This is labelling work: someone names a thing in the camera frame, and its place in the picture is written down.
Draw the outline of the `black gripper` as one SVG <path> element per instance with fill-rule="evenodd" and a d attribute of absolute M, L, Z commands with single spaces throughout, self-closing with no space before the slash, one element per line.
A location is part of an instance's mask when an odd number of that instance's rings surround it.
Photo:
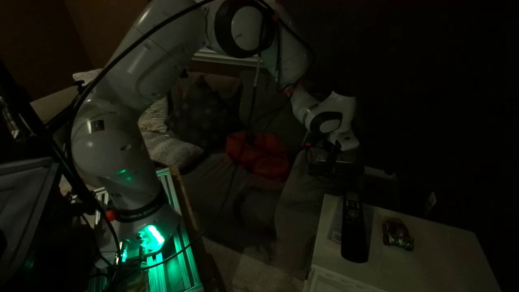
<path fill-rule="evenodd" d="M 312 176 L 346 177 L 359 168 L 354 151 L 341 151 L 330 143 L 310 148 L 307 163 Z"/>

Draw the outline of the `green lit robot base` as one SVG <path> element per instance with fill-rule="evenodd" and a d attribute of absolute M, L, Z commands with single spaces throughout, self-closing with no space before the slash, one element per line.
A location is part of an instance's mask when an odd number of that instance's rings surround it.
<path fill-rule="evenodd" d="M 114 267 L 91 292 L 205 292 L 195 255 L 202 236 L 189 231 L 172 174 L 161 169 L 156 176 L 163 184 L 161 208 L 135 223 L 111 223 L 116 249 L 103 255 Z"/>

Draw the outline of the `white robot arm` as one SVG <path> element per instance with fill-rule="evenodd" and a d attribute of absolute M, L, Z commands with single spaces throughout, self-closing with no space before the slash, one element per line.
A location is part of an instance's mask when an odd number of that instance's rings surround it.
<path fill-rule="evenodd" d="M 77 168 L 114 195 L 116 220 L 150 221 L 168 197 L 138 130 L 140 116 L 164 98 L 200 49 L 234 59 L 258 57 L 289 93 L 294 117 L 346 153 L 356 99 L 338 91 L 323 101 L 304 88 L 310 46 L 278 0 L 151 0 L 109 64 L 83 91 L 70 147 Z"/>

